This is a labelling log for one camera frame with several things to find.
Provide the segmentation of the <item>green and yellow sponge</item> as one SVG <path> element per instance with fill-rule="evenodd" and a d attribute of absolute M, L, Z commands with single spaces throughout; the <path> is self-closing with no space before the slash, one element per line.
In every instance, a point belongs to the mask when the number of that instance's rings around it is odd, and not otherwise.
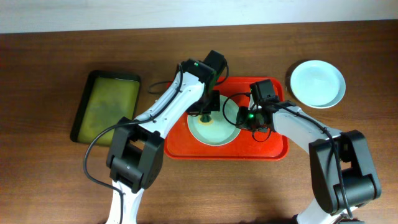
<path fill-rule="evenodd" d="M 210 114 L 203 114 L 199 117 L 198 122 L 201 125 L 211 125 L 213 123 L 213 119 Z"/>

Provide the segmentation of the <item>pale green plate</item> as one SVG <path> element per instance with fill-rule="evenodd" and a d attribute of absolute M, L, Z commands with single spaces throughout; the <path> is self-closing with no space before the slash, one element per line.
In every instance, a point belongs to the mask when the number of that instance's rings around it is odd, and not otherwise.
<path fill-rule="evenodd" d="M 239 106 L 233 100 L 228 100 L 223 109 L 226 99 L 226 96 L 220 96 L 220 110 L 211 112 L 209 122 L 203 122 L 201 116 L 187 117 L 189 131 L 196 140 L 209 146 L 222 146 L 238 136 L 240 129 L 227 122 L 223 115 L 225 114 L 232 123 L 235 123 Z"/>

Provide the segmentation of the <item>light blue top plate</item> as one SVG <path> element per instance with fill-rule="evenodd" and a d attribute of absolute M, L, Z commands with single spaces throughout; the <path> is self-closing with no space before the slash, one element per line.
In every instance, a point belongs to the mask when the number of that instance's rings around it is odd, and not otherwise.
<path fill-rule="evenodd" d="M 326 109 L 343 99 L 346 82 L 343 74 L 334 65 L 322 60 L 307 60 L 293 69 L 290 89 L 304 105 Z"/>

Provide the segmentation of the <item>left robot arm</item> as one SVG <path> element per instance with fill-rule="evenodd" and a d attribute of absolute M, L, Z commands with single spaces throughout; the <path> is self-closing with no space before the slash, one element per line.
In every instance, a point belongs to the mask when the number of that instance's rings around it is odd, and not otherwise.
<path fill-rule="evenodd" d="M 224 55 L 215 50 L 203 61 L 188 59 L 147 111 L 135 120 L 119 120 L 106 159 L 114 189 L 107 223 L 137 221 L 142 195 L 162 168 L 169 131 L 184 114 L 207 116 L 220 110 L 220 93 L 214 87 L 227 67 Z"/>

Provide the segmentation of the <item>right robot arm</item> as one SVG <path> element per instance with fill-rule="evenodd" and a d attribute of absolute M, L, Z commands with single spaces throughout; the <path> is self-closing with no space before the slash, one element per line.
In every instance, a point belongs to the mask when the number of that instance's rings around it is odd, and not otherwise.
<path fill-rule="evenodd" d="M 291 223 L 353 221 L 353 210 L 381 196 L 368 142 L 358 130 L 331 128 L 290 101 L 280 101 L 270 80 L 250 84 L 249 106 L 239 108 L 236 127 L 287 137 L 310 159 L 314 199 Z"/>

